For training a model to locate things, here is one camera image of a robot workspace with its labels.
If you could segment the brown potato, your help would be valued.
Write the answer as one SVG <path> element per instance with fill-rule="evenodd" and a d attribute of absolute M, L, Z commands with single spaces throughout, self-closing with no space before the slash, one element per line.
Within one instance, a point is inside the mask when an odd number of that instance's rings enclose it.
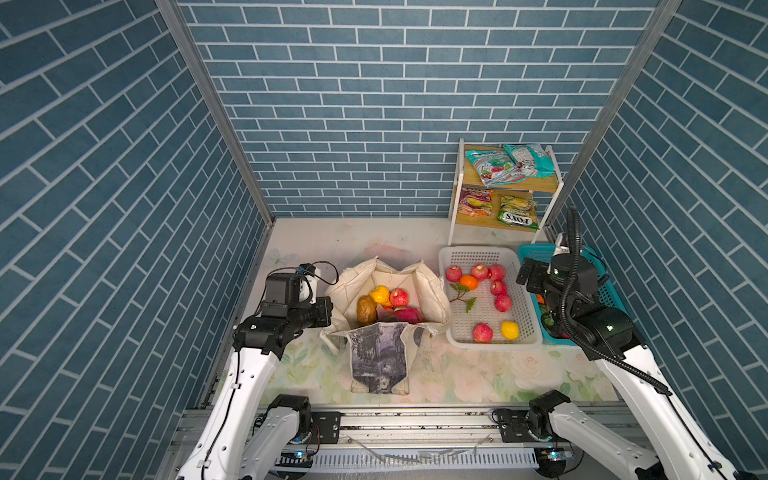
<path fill-rule="evenodd" d="M 378 321 L 378 303 L 370 296 L 361 296 L 357 301 L 356 315 L 360 326 L 368 326 Z"/>

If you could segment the yellow orange fruit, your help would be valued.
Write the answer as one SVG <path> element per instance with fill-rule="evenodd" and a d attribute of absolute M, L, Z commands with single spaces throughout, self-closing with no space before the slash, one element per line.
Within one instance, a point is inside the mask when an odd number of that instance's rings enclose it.
<path fill-rule="evenodd" d="M 380 285 L 375 287 L 370 292 L 370 297 L 379 305 L 388 308 L 392 307 L 390 302 L 390 290 L 386 286 Z"/>

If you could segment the beige canvas grocery bag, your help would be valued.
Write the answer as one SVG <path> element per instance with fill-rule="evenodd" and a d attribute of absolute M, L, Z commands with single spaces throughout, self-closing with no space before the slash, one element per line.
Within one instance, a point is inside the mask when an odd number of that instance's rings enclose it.
<path fill-rule="evenodd" d="M 357 301 L 380 285 L 390 291 L 404 289 L 410 297 L 406 307 L 418 308 L 424 321 L 360 326 Z M 338 282 L 327 289 L 333 304 L 331 324 L 321 329 L 320 338 L 332 351 L 349 353 L 353 392 L 409 393 L 410 369 L 422 340 L 449 327 L 451 307 L 444 286 L 423 261 L 397 270 L 375 257 L 342 271 Z"/>

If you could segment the pink dragon fruit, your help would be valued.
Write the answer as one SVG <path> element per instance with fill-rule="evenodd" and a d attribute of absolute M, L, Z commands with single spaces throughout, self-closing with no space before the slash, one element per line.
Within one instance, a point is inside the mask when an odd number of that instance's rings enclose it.
<path fill-rule="evenodd" d="M 420 324 L 424 317 L 418 308 L 398 307 L 389 308 L 378 305 L 376 309 L 378 322 L 405 322 L 408 324 Z"/>

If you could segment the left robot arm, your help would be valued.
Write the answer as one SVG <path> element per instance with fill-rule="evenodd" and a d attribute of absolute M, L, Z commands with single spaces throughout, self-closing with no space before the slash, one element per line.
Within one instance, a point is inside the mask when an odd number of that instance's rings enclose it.
<path fill-rule="evenodd" d="M 266 387 L 286 347 L 306 330 L 331 323 L 332 301 L 317 293 L 316 262 L 267 275 L 255 313 L 234 327 L 221 395 L 178 479 L 263 479 L 285 447 L 311 428 L 307 398 L 280 394 L 254 425 Z"/>

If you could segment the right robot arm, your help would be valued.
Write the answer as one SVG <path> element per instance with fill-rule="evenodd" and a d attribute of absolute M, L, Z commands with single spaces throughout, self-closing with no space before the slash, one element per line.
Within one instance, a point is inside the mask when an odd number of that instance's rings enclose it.
<path fill-rule="evenodd" d="M 750 479 L 698 426 L 668 385 L 650 348 L 623 310 L 601 303 L 601 275 L 569 233 L 547 261 L 521 260 L 517 283 L 543 298 L 563 330 L 611 381 L 650 448 L 636 446 L 591 420 L 557 390 L 529 403 L 529 432 L 538 440 L 567 440 L 620 479 Z"/>

